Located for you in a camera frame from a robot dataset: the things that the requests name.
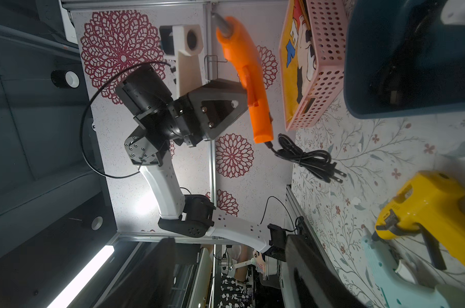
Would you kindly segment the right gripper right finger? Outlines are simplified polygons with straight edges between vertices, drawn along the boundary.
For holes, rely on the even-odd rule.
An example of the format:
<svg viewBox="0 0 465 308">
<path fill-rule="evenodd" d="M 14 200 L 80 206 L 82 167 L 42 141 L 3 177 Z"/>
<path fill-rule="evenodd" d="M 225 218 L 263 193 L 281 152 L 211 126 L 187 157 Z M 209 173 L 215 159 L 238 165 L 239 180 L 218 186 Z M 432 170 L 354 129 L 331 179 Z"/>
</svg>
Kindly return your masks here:
<svg viewBox="0 0 465 308">
<path fill-rule="evenodd" d="M 285 307 L 363 307 L 300 236 L 287 237 Z"/>
</svg>

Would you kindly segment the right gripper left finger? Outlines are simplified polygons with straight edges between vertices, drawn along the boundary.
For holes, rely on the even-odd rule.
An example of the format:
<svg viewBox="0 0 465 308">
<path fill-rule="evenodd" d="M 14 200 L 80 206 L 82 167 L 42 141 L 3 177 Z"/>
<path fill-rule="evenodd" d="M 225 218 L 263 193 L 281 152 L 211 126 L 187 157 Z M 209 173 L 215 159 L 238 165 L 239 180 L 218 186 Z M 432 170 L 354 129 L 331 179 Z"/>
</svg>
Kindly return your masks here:
<svg viewBox="0 0 465 308">
<path fill-rule="evenodd" d="M 176 243 L 161 240 L 98 307 L 167 307 L 176 265 Z"/>
</svg>

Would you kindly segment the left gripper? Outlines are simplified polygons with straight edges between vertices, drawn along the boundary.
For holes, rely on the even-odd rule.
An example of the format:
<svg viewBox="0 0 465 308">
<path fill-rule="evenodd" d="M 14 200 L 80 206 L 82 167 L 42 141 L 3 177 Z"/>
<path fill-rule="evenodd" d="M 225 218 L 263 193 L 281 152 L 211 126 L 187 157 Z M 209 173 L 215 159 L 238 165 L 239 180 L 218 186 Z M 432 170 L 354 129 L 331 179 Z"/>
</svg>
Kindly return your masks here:
<svg viewBox="0 0 465 308">
<path fill-rule="evenodd" d="M 213 80 L 169 104 L 177 136 L 187 146 L 216 139 L 248 108 L 241 83 L 224 79 Z"/>
</svg>

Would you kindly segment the orange hot glue gun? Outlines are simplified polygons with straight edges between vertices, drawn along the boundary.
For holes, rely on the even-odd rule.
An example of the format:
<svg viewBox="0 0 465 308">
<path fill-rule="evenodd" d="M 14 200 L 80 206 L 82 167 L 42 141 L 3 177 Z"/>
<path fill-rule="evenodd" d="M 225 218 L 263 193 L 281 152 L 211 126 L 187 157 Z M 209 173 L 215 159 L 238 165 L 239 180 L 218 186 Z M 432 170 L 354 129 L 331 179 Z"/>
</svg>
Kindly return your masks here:
<svg viewBox="0 0 465 308">
<path fill-rule="evenodd" d="M 212 14 L 217 27 L 216 36 L 225 59 L 237 71 L 240 83 L 247 92 L 250 120 L 257 144 L 273 140 L 267 93 L 263 82 L 263 67 L 259 51 L 245 26 L 234 17 Z"/>
</svg>

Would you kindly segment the mint green hot glue gun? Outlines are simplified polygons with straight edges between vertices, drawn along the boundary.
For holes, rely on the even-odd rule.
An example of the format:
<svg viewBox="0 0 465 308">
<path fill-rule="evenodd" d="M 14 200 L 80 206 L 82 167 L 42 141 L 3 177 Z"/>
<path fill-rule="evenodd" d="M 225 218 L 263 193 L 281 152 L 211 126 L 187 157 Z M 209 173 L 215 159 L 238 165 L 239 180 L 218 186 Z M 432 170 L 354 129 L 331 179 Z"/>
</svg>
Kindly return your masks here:
<svg viewBox="0 0 465 308">
<path fill-rule="evenodd" d="M 465 292 L 445 284 L 420 285 L 412 267 L 403 259 L 396 261 L 390 246 L 373 240 L 367 228 L 361 242 L 374 283 L 388 307 L 465 307 Z"/>
</svg>

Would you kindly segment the white hot glue gun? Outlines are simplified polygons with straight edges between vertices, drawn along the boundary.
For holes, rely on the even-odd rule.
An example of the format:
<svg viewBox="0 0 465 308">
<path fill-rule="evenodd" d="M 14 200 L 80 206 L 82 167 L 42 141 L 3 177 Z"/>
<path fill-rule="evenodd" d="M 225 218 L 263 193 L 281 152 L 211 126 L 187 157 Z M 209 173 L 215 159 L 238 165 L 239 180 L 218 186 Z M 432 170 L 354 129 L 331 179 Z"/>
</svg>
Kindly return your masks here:
<svg viewBox="0 0 465 308">
<path fill-rule="evenodd" d="M 440 20 L 444 25 L 465 26 L 465 0 L 447 0 Z"/>
</svg>

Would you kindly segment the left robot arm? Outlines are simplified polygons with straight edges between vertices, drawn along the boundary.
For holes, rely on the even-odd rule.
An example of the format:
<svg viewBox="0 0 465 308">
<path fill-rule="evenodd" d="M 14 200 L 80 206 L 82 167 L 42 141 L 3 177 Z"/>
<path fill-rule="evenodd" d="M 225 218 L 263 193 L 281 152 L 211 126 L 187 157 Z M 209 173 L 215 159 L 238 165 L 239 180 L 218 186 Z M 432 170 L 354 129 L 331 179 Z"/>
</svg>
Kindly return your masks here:
<svg viewBox="0 0 465 308">
<path fill-rule="evenodd" d="M 110 81 L 118 82 L 117 94 L 137 122 L 124 146 L 157 199 L 159 227 L 190 238 L 222 237 L 284 261 L 284 228 L 249 222 L 217 208 L 207 196 L 184 194 L 169 152 L 171 141 L 193 147 L 216 139 L 246 111 L 246 90 L 239 82 L 217 79 L 173 99 L 156 65 L 132 65 Z"/>
</svg>

